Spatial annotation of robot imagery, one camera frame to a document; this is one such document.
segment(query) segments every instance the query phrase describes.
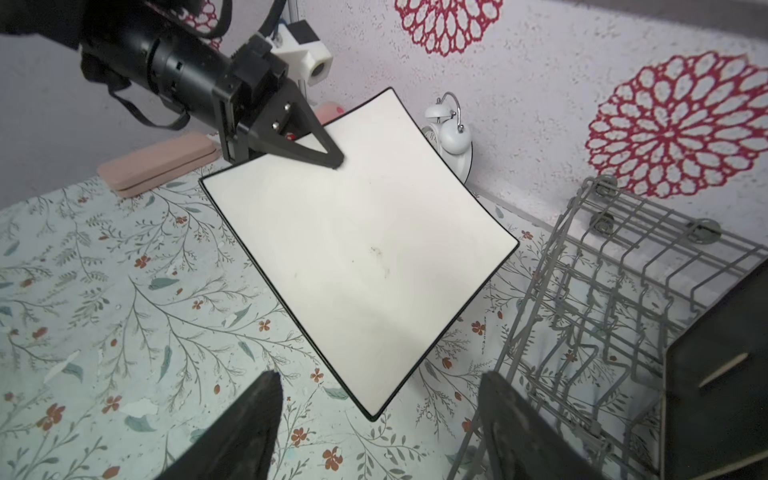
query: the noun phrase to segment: pink case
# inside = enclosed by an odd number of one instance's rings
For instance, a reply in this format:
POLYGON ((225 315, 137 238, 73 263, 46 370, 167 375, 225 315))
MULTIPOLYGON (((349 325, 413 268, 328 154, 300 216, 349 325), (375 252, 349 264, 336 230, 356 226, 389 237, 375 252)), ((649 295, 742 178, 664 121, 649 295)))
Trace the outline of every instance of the pink case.
POLYGON ((134 197, 218 158, 216 144, 199 133, 151 145, 101 165, 98 175, 121 197, 134 197))

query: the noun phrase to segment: pink object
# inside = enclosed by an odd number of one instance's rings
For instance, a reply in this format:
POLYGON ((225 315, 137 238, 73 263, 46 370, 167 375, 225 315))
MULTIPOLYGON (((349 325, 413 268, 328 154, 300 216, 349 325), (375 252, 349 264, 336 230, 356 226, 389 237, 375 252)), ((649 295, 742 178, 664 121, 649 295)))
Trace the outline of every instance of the pink object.
POLYGON ((344 108, 335 101, 327 101, 318 108, 315 108, 315 116, 323 125, 334 118, 340 117, 342 114, 344 114, 344 108))
POLYGON ((134 197, 216 160, 216 144, 199 133, 186 134, 101 165, 98 175, 121 197, 134 197))

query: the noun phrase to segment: white alarm clock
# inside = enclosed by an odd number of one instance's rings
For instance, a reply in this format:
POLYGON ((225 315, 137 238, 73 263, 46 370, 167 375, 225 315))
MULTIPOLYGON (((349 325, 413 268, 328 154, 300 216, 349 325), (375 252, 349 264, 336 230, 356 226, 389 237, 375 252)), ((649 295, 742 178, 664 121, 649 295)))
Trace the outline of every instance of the white alarm clock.
POLYGON ((442 98, 427 107, 424 116, 429 125, 422 128, 422 133, 456 177, 465 183, 472 166, 472 133, 462 123, 458 98, 447 91, 442 98), (445 103, 448 96, 456 103, 456 111, 445 103))

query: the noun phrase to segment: robotic arm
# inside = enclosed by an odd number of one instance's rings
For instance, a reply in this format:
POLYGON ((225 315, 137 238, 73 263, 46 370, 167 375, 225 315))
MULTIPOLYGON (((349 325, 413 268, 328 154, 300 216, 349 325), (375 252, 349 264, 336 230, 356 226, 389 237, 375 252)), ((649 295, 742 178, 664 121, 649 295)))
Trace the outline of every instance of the robotic arm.
POLYGON ((285 25, 276 0, 259 32, 231 58, 202 38, 226 33, 232 0, 223 0, 219 23, 201 33, 178 15, 198 14, 201 0, 0 0, 0 31, 40 33, 69 48, 82 48, 89 81, 150 127, 179 130, 194 116, 219 131, 224 158, 232 164, 263 153, 337 168, 344 155, 318 122, 296 81, 323 80, 332 57, 305 21, 285 25), (179 114, 169 125, 149 121, 118 92, 141 85, 179 114), (312 133, 326 152, 286 138, 312 133))

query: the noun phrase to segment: white board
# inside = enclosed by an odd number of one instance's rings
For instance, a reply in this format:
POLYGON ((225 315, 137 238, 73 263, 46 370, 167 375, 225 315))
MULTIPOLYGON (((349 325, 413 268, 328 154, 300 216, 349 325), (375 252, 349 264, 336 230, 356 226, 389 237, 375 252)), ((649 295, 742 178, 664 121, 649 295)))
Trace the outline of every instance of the white board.
MULTIPOLYGON (((518 245, 394 90, 326 126, 336 170, 264 155, 204 189, 370 420, 518 245)), ((298 140, 320 149, 313 136, 298 140)))

